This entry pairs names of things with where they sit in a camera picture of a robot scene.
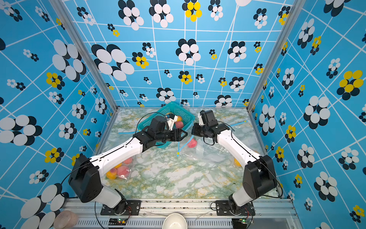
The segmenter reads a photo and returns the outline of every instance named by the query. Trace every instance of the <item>white bowl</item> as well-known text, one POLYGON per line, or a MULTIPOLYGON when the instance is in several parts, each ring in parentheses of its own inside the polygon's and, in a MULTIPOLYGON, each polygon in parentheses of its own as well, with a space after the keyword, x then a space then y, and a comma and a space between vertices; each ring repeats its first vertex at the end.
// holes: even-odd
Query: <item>white bowl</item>
POLYGON ((168 215, 163 223, 163 229, 187 229, 187 221, 181 214, 168 215))

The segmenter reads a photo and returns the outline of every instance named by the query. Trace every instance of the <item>mounting plate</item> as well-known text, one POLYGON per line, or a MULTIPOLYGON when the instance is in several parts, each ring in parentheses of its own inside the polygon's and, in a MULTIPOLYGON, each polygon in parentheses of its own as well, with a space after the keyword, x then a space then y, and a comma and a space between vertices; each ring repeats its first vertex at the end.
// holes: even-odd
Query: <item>mounting plate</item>
MULTIPOLYGON (((130 207, 132 209, 131 215, 138 215, 141 207, 141 200, 127 200, 126 207, 130 207)), ((107 205, 103 205, 102 210, 100 211, 101 215, 115 215, 110 207, 107 205)), ((129 215, 129 211, 126 210, 121 215, 129 215)))
MULTIPOLYGON (((230 211, 229 203, 227 200, 217 200, 216 203, 216 214, 219 216, 234 215, 230 211)), ((255 215, 254 207, 251 203, 247 203, 244 207, 249 211, 249 215, 255 215)), ((248 215, 247 210, 243 207, 243 212, 239 215, 248 215)))

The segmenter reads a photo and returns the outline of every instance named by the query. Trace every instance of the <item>plastic basket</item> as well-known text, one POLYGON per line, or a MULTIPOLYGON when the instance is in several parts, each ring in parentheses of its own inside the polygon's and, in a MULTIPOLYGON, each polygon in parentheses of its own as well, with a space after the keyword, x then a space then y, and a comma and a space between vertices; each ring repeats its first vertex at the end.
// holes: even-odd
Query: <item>plastic basket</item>
MULTIPOLYGON (((173 113, 175 115, 179 115, 182 117, 182 122, 184 124, 182 130, 186 131, 187 129, 189 129, 192 125, 193 125, 193 122, 195 120, 195 116, 187 111, 186 109, 180 107, 179 105, 175 104, 175 103, 168 103, 166 106, 163 106, 160 110, 158 110, 157 112, 159 113, 162 113, 162 114, 167 114, 167 113, 173 113)), ((150 123, 151 123, 151 120, 158 116, 160 114, 157 114, 157 113, 153 113, 151 114, 150 117, 148 117, 147 119, 145 119, 143 122, 141 122, 137 128, 139 130, 142 130, 144 127, 146 126, 149 126, 150 123)), ((167 141, 164 145, 161 145, 161 146, 157 146, 158 148, 162 148, 162 149, 165 149, 168 145, 170 145, 170 141, 167 141)))

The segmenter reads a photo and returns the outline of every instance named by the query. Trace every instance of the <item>wallpaper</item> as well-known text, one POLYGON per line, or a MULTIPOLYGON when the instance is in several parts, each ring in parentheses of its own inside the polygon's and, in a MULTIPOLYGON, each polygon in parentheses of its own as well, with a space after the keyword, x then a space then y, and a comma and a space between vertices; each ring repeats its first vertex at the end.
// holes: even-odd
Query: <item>wallpaper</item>
POLYGON ((110 105, 47 0, 0 0, 0 228, 49 228, 110 105))
POLYGON ((366 228, 365 13, 307 0, 251 110, 303 228, 366 228))
POLYGON ((244 107, 294 0, 63 0, 117 105, 244 107))

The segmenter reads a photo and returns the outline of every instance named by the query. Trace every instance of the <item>green marble surface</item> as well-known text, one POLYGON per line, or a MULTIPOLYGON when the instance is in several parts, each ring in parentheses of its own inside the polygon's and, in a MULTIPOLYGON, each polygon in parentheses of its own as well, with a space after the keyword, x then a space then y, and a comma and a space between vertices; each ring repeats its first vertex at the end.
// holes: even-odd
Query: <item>green marble surface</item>
MULTIPOLYGON (((249 114, 243 108, 211 108, 217 120, 234 125, 235 136, 251 149, 264 155, 253 131, 249 114)), ((134 132, 140 118, 159 108, 121 108, 116 122, 108 137, 103 152, 125 142, 134 132)), ((188 108, 196 116, 201 108, 188 108)), ((186 143, 191 134, 180 142, 186 143)), ((167 148, 152 147, 136 155, 130 164, 128 180, 105 178, 102 182, 116 188, 126 198, 227 198, 239 189, 243 179, 243 168, 234 165, 234 157, 222 146, 208 146, 202 138, 195 137, 195 148, 185 146, 179 156, 178 143, 171 143, 167 148)), ((269 195, 277 196, 272 190, 269 195)))

